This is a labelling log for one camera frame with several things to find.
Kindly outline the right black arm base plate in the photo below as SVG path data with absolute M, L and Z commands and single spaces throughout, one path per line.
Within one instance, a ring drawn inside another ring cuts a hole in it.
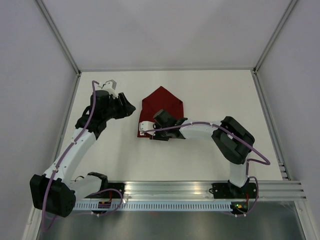
M 237 187 L 230 182 L 216 182 L 208 190 L 214 199 L 255 199 L 258 193 L 257 185 L 247 182 L 243 187 Z

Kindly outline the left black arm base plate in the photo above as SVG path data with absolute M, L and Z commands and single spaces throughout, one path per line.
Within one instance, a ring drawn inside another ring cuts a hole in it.
M 118 190 L 123 195 L 124 191 L 125 191 L 125 183 L 123 183 L 123 182 L 111 182 L 111 183 L 108 183 L 107 189 Z M 106 191 L 104 193 L 104 198 L 113 200 L 113 199 L 120 199 L 121 196 L 117 191 L 109 190 L 109 191 Z

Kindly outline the dark red cloth napkin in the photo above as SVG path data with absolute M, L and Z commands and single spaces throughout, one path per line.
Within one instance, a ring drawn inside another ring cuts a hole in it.
M 168 129 L 182 125 L 187 120 L 184 117 L 183 101 L 169 92 L 163 86 L 158 87 L 149 96 L 141 101 L 141 111 L 138 123 L 150 122 L 146 129 L 162 129 L 162 131 L 141 133 L 137 132 L 138 138 L 168 141 L 169 139 L 185 139 L 179 128 Z

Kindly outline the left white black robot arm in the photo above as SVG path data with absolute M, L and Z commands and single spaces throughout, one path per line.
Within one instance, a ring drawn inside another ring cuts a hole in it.
M 96 90 L 90 97 L 82 116 L 75 124 L 71 142 L 54 163 L 42 174 L 30 179 L 33 206 L 60 217 L 67 217 L 77 201 L 96 195 L 104 198 L 109 193 L 108 177 L 97 172 L 73 181 L 72 176 L 86 152 L 98 140 L 111 119 L 123 119 L 136 108 L 124 93 L 114 96 L 110 90 Z

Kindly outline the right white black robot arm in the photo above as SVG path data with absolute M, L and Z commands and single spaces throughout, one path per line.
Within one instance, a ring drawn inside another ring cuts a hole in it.
M 146 129 L 151 140 L 202 139 L 214 142 L 229 161 L 229 194 L 234 198 L 244 196 L 249 185 L 246 161 L 255 138 L 239 122 L 231 116 L 220 122 L 192 121 L 186 117 L 175 119 L 164 109 L 153 118 L 155 123 Z

